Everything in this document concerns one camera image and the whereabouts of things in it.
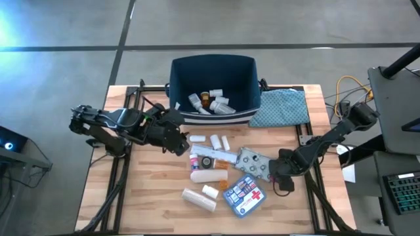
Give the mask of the bandage roll red print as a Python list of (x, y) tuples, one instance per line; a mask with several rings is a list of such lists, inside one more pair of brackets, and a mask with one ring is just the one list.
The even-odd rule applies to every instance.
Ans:
[(214, 212), (217, 206), (217, 203), (213, 200), (210, 200), (191, 189), (185, 188), (182, 192), (182, 198), (186, 201), (189, 201), (209, 212)]

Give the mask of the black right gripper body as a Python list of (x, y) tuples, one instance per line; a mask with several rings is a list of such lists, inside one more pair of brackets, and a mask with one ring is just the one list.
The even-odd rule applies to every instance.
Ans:
[(293, 150), (280, 149), (278, 153), (279, 165), (277, 167), (277, 173), (282, 176), (298, 176), (300, 174), (300, 169), (293, 160)]

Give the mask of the black keyboard green keys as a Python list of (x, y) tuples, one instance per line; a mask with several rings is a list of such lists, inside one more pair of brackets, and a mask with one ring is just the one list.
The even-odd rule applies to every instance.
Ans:
[(398, 215), (420, 212), (420, 171), (391, 174), (383, 181)]

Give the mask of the white blue printed ice pack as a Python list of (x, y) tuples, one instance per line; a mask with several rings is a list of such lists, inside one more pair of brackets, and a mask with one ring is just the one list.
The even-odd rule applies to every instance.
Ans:
[(271, 158), (254, 152), (253, 150), (242, 147), (240, 149), (234, 168), (241, 170), (255, 178), (271, 182), (272, 177), (269, 171), (269, 161)]

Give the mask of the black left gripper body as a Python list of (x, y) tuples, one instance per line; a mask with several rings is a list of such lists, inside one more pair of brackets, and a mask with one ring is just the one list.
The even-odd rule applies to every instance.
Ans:
[(177, 148), (184, 141), (179, 126), (171, 121), (163, 123), (147, 119), (144, 123), (144, 143), (161, 148)]

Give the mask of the black desk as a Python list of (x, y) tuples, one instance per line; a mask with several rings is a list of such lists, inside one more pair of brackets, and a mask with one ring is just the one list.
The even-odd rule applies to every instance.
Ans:
[(420, 132), (402, 127), (420, 118), (420, 77), (402, 70), (384, 78), (379, 68), (368, 69), (385, 147), (389, 152), (420, 155)]

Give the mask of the black desk beam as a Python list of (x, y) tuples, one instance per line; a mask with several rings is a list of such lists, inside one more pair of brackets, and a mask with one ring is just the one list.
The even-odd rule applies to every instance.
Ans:
[(380, 134), (353, 149), (346, 149), (346, 152), (339, 155), (340, 164), (342, 167), (347, 167), (365, 158), (371, 157), (375, 151), (386, 150), (383, 135)]

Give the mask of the navy white striped fabric basket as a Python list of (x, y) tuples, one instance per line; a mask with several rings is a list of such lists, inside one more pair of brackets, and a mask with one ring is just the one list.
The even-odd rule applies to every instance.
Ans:
[[(229, 99), (233, 114), (200, 114), (188, 96), (221, 89)], [(246, 124), (261, 106), (261, 90), (255, 59), (231, 54), (202, 54), (172, 61), (169, 83), (166, 84), (169, 105), (179, 104), (185, 125)]]

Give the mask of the clear plastic bottle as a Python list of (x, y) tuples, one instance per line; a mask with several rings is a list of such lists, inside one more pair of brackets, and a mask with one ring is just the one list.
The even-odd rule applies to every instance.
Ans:
[(198, 97), (197, 94), (191, 94), (188, 96), (188, 99), (191, 103), (191, 105), (200, 113), (200, 114), (204, 114), (204, 115), (210, 115), (210, 113), (208, 111), (206, 111), (201, 103), (200, 98)]
[(216, 101), (212, 101), (209, 108), (218, 115), (229, 115), (236, 112), (235, 109), (229, 107), (228, 105)]

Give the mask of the blue first aid case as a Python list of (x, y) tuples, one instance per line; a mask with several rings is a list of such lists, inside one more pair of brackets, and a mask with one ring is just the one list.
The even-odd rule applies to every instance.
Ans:
[(258, 208), (267, 198), (257, 180), (245, 174), (223, 192), (223, 197), (238, 218), (244, 218)]

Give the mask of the black monitor pole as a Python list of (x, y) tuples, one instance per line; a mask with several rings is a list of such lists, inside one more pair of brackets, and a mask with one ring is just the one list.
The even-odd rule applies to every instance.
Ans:
[(392, 79), (394, 75), (418, 58), (420, 58), (420, 43), (416, 44), (412, 49), (397, 59), (397, 61), (393, 62), (389, 67), (385, 68), (381, 73), (383, 77)]

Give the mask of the white long box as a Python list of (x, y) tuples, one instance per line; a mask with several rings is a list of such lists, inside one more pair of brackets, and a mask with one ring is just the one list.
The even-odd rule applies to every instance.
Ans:
[(206, 156), (213, 159), (218, 159), (221, 161), (226, 161), (232, 164), (235, 164), (238, 158), (237, 153), (232, 153), (229, 151), (215, 150), (208, 146), (203, 146), (199, 144), (193, 144), (190, 150), (191, 154), (196, 154), (199, 156)]

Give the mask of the grey metal stand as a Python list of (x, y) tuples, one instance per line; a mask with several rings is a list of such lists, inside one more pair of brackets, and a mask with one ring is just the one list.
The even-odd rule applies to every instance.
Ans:
[[(39, 185), (40, 181), (43, 179), (44, 175), (51, 170), (52, 165), (53, 165), (49, 161), (49, 159), (47, 159), (46, 161), (42, 161), (42, 160), (39, 160), (39, 159), (34, 159), (34, 158), (30, 157), (29, 155), (23, 155), (21, 153), (15, 153), (15, 152), (12, 152), (12, 151), (7, 151), (3, 148), (0, 148), (0, 157), (4, 157), (8, 161), (14, 161), (14, 162), (18, 162), (18, 163), (23, 164), (25, 169), (22, 173), (22, 179), (17, 180), (17, 179), (14, 179), (13, 177), (10, 177), (9, 180), (11, 180), (13, 182), (17, 182), (19, 184), (22, 184), (23, 186), (28, 187), (28, 188), (36, 188)], [(41, 173), (43, 175), (40, 177), (40, 179), (38, 180), (38, 182), (34, 186), (31, 186), (28, 182), (25, 182), (25, 180), (30, 179), (30, 170), (33, 167), (40, 168)]]

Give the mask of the black device blue light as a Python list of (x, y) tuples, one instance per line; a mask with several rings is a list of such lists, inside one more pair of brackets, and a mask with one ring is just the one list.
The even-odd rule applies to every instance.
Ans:
[(21, 153), (27, 140), (25, 136), (0, 126), (0, 148)]

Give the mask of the teal patterned cloth pouch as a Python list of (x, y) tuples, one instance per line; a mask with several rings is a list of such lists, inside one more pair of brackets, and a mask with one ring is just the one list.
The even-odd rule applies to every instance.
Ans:
[(305, 92), (294, 88), (264, 91), (251, 128), (290, 127), (310, 122)]

